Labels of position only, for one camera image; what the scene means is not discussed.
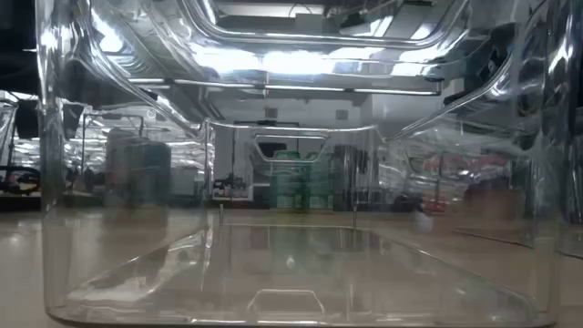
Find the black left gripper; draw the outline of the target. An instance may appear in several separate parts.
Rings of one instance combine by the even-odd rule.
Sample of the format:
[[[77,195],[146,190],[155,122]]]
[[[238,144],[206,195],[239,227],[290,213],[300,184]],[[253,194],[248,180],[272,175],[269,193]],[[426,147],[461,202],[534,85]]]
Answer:
[[[115,82],[96,76],[78,61],[68,62],[63,68],[63,98],[93,108],[146,103]]]

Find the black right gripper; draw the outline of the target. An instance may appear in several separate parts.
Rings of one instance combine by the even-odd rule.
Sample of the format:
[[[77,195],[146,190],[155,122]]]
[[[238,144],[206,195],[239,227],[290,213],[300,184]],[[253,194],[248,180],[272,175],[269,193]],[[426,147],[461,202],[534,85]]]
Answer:
[[[497,26],[492,30],[477,54],[470,56],[466,63],[464,88],[457,93],[457,98],[474,92],[496,74],[514,47],[515,34],[515,25]]]

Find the slim white can black lid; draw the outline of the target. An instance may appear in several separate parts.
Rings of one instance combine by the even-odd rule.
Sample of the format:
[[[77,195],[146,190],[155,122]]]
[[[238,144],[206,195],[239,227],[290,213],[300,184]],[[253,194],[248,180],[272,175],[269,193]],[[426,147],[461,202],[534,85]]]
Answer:
[[[136,208],[143,197],[139,191],[140,173],[144,168],[146,140],[120,128],[107,135],[106,192],[109,207]]]

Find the slim teal can silver lid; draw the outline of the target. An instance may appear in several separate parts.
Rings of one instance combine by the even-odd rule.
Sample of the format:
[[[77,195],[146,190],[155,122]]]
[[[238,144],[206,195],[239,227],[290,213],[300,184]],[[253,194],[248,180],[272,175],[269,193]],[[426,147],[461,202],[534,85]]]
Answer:
[[[136,179],[139,204],[166,205],[171,194],[171,149],[162,142],[145,145]]]

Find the red Fanta can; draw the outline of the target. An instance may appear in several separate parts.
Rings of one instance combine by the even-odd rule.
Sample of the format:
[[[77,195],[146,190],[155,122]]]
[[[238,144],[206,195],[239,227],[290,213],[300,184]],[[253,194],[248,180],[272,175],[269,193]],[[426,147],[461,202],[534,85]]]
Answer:
[[[434,155],[424,162],[418,178],[424,212],[443,215],[460,200],[461,183],[450,170],[450,163],[445,153]]]

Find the black pennant white lettering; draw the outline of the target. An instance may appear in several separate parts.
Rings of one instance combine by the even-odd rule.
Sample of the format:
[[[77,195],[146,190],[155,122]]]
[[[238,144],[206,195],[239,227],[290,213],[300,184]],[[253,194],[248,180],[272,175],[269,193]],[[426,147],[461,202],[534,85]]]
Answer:
[[[20,138],[31,139],[39,137],[39,123],[36,100],[18,100],[15,113],[16,132]],[[63,106],[63,125],[67,139],[74,138],[84,108],[79,105],[65,104]]]

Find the black bicycle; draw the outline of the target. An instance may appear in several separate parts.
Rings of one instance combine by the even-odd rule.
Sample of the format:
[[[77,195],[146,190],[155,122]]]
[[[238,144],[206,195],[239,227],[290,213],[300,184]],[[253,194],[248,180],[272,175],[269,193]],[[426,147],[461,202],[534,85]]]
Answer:
[[[0,194],[31,196],[40,191],[41,174],[22,166],[0,166]]]

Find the long linear ceiling light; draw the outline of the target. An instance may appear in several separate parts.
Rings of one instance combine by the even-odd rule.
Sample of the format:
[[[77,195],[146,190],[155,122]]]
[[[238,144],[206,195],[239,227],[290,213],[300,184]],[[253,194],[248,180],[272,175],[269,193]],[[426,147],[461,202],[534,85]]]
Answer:
[[[293,91],[314,91],[314,92],[336,92],[336,93],[357,93],[357,94],[378,94],[378,95],[397,95],[397,96],[422,96],[436,97],[442,95],[440,87],[432,90],[408,90],[408,89],[382,89],[382,88],[350,88],[350,87],[312,87],[312,86],[285,86],[271,84],[246,84],[246,83],[222,83],[209,82],[191,79],[179,78],[130,78],[129,82],[138,86],[198,86],[198,87],[217,87],[232,89],[255,89],[255,90],[293,90]]]

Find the white cabinet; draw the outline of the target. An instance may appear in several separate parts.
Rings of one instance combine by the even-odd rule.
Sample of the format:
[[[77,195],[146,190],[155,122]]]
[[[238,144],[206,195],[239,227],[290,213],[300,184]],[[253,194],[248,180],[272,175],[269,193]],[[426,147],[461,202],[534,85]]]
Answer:
[[[198,195],[199,171],[196,168],[173,168],[171,170],[171,192],[173,196]]]

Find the black white tower fan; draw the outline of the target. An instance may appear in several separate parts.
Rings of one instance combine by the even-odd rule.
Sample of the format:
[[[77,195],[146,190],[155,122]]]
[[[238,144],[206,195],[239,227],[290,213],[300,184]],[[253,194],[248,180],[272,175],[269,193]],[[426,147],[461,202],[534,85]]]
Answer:
[[[278,128],[299,128],[301,126],[298,122],[277,121],[273,119],[262,120],[235,120],[235,125],[252,126],[252,127],[278,127]],[[270,207],[271,196],[269,195],[270,184],[266,187],[257,185],[253,188],[252,207],[255,209],[268,209]]]

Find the grey ceiling box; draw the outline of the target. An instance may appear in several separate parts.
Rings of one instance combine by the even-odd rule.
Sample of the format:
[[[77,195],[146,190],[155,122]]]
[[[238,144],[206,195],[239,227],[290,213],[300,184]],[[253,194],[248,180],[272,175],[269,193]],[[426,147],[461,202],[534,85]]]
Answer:
[[[324,22],[321,15],[297,13],[294,17],[295,30],[308,35],[321,35]]]

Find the bright ceiling light panel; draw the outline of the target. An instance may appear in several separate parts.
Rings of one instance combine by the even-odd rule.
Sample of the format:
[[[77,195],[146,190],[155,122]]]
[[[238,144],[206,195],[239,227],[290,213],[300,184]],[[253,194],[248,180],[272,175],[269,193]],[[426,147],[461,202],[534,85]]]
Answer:
[[[367,75],[389,74],[396,68],[411,76],[440,55],[441,51],[434,46],[417,50],[344,46],[328,52],[272,50],[265,53],[193,46],[187,59],[220,75],[251,71],[283,75]]]

